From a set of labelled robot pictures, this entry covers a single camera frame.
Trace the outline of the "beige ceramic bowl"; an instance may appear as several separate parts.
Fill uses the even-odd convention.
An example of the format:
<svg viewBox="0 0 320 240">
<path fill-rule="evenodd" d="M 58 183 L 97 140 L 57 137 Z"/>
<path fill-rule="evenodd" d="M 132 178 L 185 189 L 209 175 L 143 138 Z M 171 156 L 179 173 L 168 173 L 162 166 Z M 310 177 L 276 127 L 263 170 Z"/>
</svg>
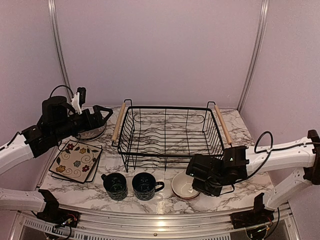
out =
<svg viewBox="0 0 320 240">
<path fill-rule="evenodd" d="M 193 189 L 194 178 L 185 172 L 177 173 L 171 181 L 171 189 L 175 195 L 190 196 L 200 193 Z"/>
</svg>

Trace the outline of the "dark blue mug front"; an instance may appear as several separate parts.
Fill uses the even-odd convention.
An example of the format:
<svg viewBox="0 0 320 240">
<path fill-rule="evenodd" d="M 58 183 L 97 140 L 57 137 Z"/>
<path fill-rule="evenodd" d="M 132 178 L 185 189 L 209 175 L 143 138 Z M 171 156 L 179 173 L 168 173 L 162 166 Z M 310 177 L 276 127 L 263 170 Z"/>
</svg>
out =
<svg viewBox="0 0 320 240">
<path fill-rule="evenodd" d="M 155 177 L 148 172 L 136 174 L 131 183 L 135 196 L 141 201 L 151 200 L 155 196 L 155 193 L 163 190 L 165 187 L 163 181 L 156 181 Z"/>
</svg>

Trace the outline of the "grey reindeer round plate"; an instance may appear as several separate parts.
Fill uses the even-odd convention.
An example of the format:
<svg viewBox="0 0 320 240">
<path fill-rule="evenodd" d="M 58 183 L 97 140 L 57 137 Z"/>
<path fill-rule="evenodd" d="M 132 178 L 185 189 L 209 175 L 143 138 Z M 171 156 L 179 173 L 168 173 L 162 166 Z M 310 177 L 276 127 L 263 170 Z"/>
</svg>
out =
<svg viewBox="0 0 320 240">
<path fill-rule="evenodd" d="M 99 138 L 101 135 L 104 134 L 107 128 L 107 123 L 99 128 L 95 128 L 92 130 L 88 130 L 82 133 L 79 133 L 75 138 L 80 141 L 93 141 Z"/>
</svg>

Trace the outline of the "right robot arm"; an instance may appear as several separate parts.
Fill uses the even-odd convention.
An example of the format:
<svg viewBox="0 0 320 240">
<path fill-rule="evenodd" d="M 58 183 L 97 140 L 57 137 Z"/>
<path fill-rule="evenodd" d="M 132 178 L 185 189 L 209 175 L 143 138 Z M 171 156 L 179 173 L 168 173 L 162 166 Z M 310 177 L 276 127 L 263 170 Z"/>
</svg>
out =
<svg viewBox="0 0 320 240">
<path fill-rule="evenodd" d="M 258 224 L 268 212 L 274 212 L 295 194 L 320 183 L 320 137 L 309 130 L 306 137 L 289 143 L 269 146 L 236 146 L 224 150 L 218 159 L 194 155 L 186 169 L 193 178 L 192 187 L 207 196 L 218 197 L 222 187 L 248 180 L 258 173 L 293 168 L 287 178 L 254 199 L 247 219 Z"/>
</svg>

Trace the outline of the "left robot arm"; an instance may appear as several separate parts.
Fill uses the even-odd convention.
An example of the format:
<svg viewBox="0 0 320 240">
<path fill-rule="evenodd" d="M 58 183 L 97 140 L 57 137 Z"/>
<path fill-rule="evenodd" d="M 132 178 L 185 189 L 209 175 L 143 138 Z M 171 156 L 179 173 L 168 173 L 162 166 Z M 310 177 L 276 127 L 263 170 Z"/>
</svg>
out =
<svg viewBox="0 0 320 240">
<path fill-rule="evenodd" d="M 0 172 L 35 159 L 60 141 L 70 136 L 98 129 L 106 124 L 113 110 L 99 105 L 82 110 L 82 101 L 76 96 L 75 103 L 68 103 L 65 96 L 51 96 L 42 102 L 42 115 L 32 125 L 0 148 Z M 43 212 L 53 223 L 63 219 L 63 211 L 49 190 L 23 191 L 1 188 L 0 209 L 10 211 Z"/>
</svg>

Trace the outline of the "dark blue mug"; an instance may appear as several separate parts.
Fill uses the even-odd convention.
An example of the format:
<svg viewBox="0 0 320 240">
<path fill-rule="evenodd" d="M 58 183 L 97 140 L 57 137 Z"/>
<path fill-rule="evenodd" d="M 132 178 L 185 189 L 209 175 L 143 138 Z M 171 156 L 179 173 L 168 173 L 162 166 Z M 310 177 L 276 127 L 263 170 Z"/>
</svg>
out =
<svg viewBox="0 0 320 240">
<path fill-rule="evenodd" d="M 121 201 L 128 195 L 128 186 L 125 176 L 118 172 L 108 175 L 102 174 L 103 187 L 112 200 Z"/>
<path fill-rule="evenodd" d="M 155 193 L 163 190 L 165 187 L 163 181 L 156 181 L 155 177 L 148 172 L 136 174 L 131 183 L 135 196 L 141 201 L 151 200 L 155 196 Z"/>
</svg>

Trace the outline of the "blue white patterned bowl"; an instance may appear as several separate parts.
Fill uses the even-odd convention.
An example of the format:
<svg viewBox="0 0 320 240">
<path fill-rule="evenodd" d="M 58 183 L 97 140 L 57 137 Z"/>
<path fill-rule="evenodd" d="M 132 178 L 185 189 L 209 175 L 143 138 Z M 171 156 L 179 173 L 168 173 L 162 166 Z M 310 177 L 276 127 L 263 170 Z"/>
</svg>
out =
<svg viewBox="0 0 320 240">
<path fill-rule="evenodd" d="M 183 199 L 183 200 L 191 200 L 191 199 L 194 199 L 196 198 L 200 193 L 198 192 L 197 194 L 193 194 L 193 195 L 187 195 L 187 196 L 183 196 L 183 195 L 178 195 L 176 194 L 176 196 L 180 199 Z"/>
</svg>

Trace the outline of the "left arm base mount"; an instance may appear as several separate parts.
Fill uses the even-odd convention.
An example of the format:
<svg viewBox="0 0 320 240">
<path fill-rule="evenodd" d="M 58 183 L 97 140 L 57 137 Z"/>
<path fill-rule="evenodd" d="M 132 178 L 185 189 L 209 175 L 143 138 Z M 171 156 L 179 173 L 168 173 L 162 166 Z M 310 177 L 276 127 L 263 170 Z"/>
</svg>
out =
<svg viewBox="0 0 320 240">
<path fill-rule="evenodd" d="M 45 209 L 42 212 L 32 213 L 40 220 L 54 224 L 53 229 L 61 229 L 66 227 L 68 229 L 67 236 L 61 236 L 58 240 L 69 240 L 72 236 L 72 228 L 76 228 L 79 222 L 80 213 L 74 210 L 52 208 Z"/>
</svg>

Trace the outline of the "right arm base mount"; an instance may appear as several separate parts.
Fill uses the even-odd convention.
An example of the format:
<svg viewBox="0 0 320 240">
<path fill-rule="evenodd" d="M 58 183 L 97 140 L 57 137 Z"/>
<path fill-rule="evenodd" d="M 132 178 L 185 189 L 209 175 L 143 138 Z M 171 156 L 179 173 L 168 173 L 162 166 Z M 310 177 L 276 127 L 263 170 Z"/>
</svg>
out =
<svg viewBox="0 0 320 240">
<path fill-rule="evenodd" d="M 264 240 L 273 225 L 274 212 L 255 212 L 253 209 L 234 212 L 230 215 L 230 220 L 234 229 L 245 228 L 248 239 Z"/>
</svg>

